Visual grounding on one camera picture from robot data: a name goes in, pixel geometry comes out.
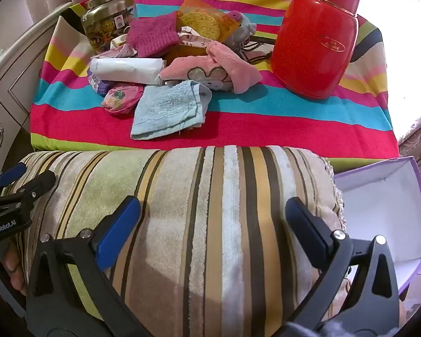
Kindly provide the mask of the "person's left hand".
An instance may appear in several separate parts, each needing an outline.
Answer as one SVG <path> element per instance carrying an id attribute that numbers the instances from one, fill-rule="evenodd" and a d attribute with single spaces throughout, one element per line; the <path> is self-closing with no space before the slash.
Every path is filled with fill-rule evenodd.
<path id="1" fill-rule="evenodd" d="M 3 266 L 10 276 L 10 283 L 14 289 L 26 295 L 26 281 L 22 264 L 20 262 L 19 251 L 13 240 L 8 240 L 7 249 L 3 255 Z"/>

